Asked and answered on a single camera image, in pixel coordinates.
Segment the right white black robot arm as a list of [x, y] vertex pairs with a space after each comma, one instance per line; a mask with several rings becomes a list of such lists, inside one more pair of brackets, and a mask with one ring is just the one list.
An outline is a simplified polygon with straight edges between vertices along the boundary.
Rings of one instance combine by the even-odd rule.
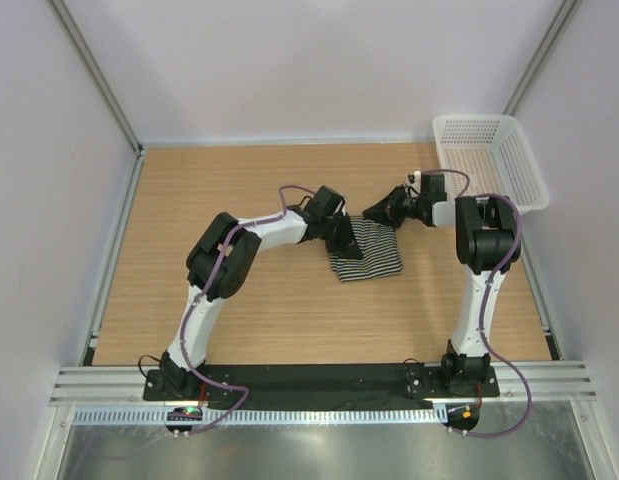
[[416, 171], [363, 211], [363, 217], [398, 228], [405, 219], [428, 227], [452, 226], [466, 285], [459, 320], [435, 374], [448, 394], [461, 396], [489, 382], [496, 353], [490, 334], [497, 296], [520, 256], [520, 213], [510, 198], [470, 195], [468, 174], [454, 169]]

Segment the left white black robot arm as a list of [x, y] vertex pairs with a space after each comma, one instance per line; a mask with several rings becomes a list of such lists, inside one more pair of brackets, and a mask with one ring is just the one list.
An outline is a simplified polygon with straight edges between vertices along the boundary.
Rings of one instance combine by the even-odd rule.
[[283, 203], [278, 213], [249, 219], [218, 214], [186, 259], [186, 307], [177, 334], [158, 368], [150, 372], [145, 390], [168, 399], [193, 398], [205, 382], [200, 366], [206, 362], [216, 321], [245, 283], [256, 256], [316, 239], [324, 241], [333, 255], [362, 258], [345, 212], [345, 197], [328, 186], [311, 193], [305, 204]]

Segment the black white striped tank top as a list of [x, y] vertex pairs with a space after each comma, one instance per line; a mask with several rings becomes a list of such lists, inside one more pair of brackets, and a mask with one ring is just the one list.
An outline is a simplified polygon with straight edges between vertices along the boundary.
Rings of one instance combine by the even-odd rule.
[[373, 280], [402, 272], [403, 260], [392, 227], [360, 216], [353, 217], [351, 224], [363, 258], [358, 260], [331, 256], [331, 270], [340, 282]]

